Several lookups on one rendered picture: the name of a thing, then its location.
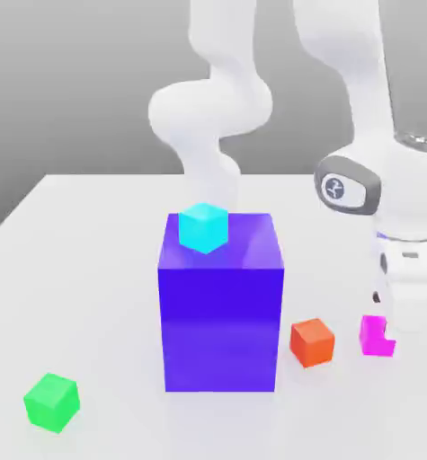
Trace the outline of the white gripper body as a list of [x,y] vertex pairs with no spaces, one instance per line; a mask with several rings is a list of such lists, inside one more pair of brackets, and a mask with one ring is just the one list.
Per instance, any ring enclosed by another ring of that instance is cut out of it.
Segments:
[[427,326],[427,280],[386,277],[388,331],[397,341],[423,332]]

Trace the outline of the small magenta cube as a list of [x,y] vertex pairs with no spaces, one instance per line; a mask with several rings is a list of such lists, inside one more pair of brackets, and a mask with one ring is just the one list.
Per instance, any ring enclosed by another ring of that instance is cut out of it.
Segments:
[[363,315],[360,323],[360,347],[364,356],[388,357],[394,355],[396,341],[387,339],[385,316]]

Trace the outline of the small orange cube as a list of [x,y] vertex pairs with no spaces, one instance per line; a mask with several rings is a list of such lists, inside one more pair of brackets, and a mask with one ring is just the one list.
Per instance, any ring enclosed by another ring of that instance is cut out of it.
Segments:
[[331,361],[334,343],[334,333],[319,318],[291,325],[289,349],[304,368]]

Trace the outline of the small cyan cube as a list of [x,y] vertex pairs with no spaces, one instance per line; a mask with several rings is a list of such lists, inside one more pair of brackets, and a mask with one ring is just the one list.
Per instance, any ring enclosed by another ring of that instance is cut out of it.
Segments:
[[228,242],[228,212],[209,203],[197,203],[178,214],[179,243],[203,254]]

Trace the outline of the small green cube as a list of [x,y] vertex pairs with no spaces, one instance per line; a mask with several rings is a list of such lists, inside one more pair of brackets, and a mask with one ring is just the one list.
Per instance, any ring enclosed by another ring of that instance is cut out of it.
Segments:
[[31,424],[60,433],[80,409],[76,381],[47,373],[23,397]]

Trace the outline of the large purple box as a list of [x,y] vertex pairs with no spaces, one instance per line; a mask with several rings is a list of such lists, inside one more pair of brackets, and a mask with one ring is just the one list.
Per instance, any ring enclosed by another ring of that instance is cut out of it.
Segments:
[[271,215],[230,215],[209,254],[180,245],[169,215],[157,275],[166,391],[274,390],[284,263]]

